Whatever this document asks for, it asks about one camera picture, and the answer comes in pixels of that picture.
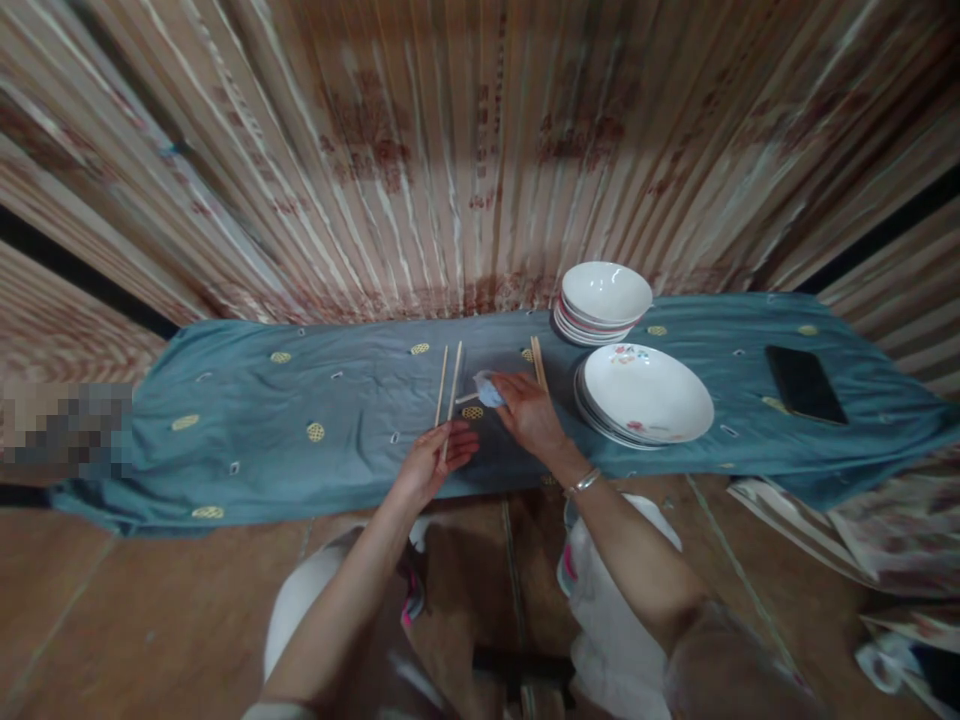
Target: bracelet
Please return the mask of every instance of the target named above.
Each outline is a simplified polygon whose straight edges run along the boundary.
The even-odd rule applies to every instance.
[[[571,485],[566,490],[564,490],[563,494],[566,497],[573,497],[578,493],[582,493],[588,487],[593,485],[593,483],[595,483],[597,481],[597,478],[599,477],[600,477],[600,471],[594,468],[593,470],[587,473],[586,477],[584,477],[583,480],[578,482],[576,485]]]

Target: smartphone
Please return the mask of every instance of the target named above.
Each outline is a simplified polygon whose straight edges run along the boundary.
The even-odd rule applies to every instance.
[[[776,345],[768,345],[766,354],[787,410],[812,420],[850,424],[816,355]]]

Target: white plate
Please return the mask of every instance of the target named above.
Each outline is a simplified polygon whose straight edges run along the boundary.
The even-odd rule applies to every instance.
[[[579,395],[580,402],[583,403],[583,406],[587,409],[587,412],[590,413],[590,416],[594,419],[594,421],[603,426],[608,433],[616,435],[621,440],[628,442],[631,445],[642,445],[647,448],[661,448],[673,444],[659,440],[652,440],[651,438],[643,437],[635,433],[624,432],[618,425],[613,423],[597,409],[597,406],[590,400],[590,393],[587,391],[586,387],[583,386],[582,380],[579,386]]]
[[[565,320],[573,325],[576,325],[577,327],[582,325],[590,328],[591,330],[596,330],[597,332],[617,333],[624,330],[629,330],[642,319],[642,316],[637,317],[629,323],[604,323],[598,320],[593,320],[574,310],[570,306],[570,303],[564,299],[562,293],[557,301],[557,305],[560,308],[560,313],[563,315]]]
[[[629,324],[653,304],[653,290],[647,281],[617,263],[575,265],[564,274],[561,286],[572,310],[607,325]]]
[[[611,342],[619,342],[623,340],[630,332],[628,330],[619,336],[615,336],[614,338],[610,338],[608,336],[597,337],[595,335],[580,332],[568,324],[556,309],[553,312],[553,320],[557,325],[557,330],[559,330],[560,334],[563,335],[567,340],[576,345],[584,345],[588,347],[600,347]]]
[[[617,443],[618,445],[623,445],[624,447],[628,447],[633,450],[650,451],[650,450],[661,449],[659,447],[650,447],[649,445],[640,445],[638,443],[630,442],[629,440],[626,440],[617,435],[614,435],[612,432],[607,430],[605,427],[603,427],[603,425],[601,425],[597,420],[595,420],[592,415],[590,415],[590,411],[587,410],[587,408],[584,406],[583,401],[580,399],[580,396],[577,393],[576,387],[574,387],[573,400],[577,404],[577,410],[580,411],[580,415],[586,421],[587,425],[589,425],[592,429],[596,430],[598,433],[603,435],[608,440],[613,440],[613,442]]]
[[[590,398],[625,432],[660,442],[688,442],[713,424],[713,400],[696,374],[664,352],[614,343],[584,364]]]
[[[574,376],[574,393],[576,394],[580,405],[593,421],[594,426],[603,428],[604,434],[608,437],[613,435],[622,441],[623,444],[630,447],[642,447],[644,450],[659,449],[666,447],[669,443],[657,442],[649,438],[641,438],[632,433],[622,432],[616,425],[610,423],[601,413],[597,411],[596,406],[590,400],[590,393],[583,384],[583,365],[577,368]]]
[[[580,398],[584,401],[587,408],[593,414],[593,417],[596,418],[605,428],[607,428],[612,433],[618,433],[625,437],[628,440],[633,442],[643,443],[646,445],[669,445],[670,443],[665,440],[659,440],[655,437],[651,437],[642,432],[635,432],[633,430],[625,430],[616,421],[607,415],[603,409],[597,405],[596,401],[590,397],[590,391],[587,389],[586,384],[583,381],[583,365],[580,366],[579,375],[577,379],[580,382]]]

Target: wooden floor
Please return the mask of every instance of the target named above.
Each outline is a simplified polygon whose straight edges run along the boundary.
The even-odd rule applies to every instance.
[[[857,668],[867,592],[751,515],[726,478],[627,483],[660,505],[689,561],[835,717],[934,717]],[[411,638],[465,717],[502,717],[502,689],[471,672],[474,643],[565,655],[576,635],[555,578],[562,509],[555,487],[431,509],[427,611]],[[0,718],[239,718],[262,681],[277,590],[355,519],[124,540],[66,515],[0,512]],[[537,707],[558,714],[549,698]]]

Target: teal cloth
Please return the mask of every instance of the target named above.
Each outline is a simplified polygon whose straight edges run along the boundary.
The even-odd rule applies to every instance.
[[[413,440],[433,426],[444,347],[450,349],[445,418],[458,341],[461,396],[474,391],[480,370],[532,372],[522,351],[533,334],[561,422],[608,476],[758,475],[826,510],[960,439],[960,406],[904,376],[816,299],[747,293],[660,298],[630,333],[629,342],[686,363],[716,406],[714,425],[700,439],[656,452],[631,450],[580,419],[573,373],[591,350],[558,337],[549,317],[520,311],[302,328],[198,323],[177,334],[139,388],[114,441],[123,464],[86,468],[83,477],[55,486],[51,502],[127,534],[374,506]],[[666,333],[655,334],[657,328]],[[420,344],[429,349],[411,351]],[[816,353],[850,425],[795,417],[767,404],[778,398],[767,345]],[[274,353],[289,360],[274,362]],[[464,407],[481,406],[456,406],[456,413]],[[195,424],[172,429],[191,415],[199,416]],[[323,427],[318,442],[309,436],[314,423]],[[472,424],[481,435],[480,452],[446,482],[442,497],[539,485],[545,469],[516,445],[493,410]]]

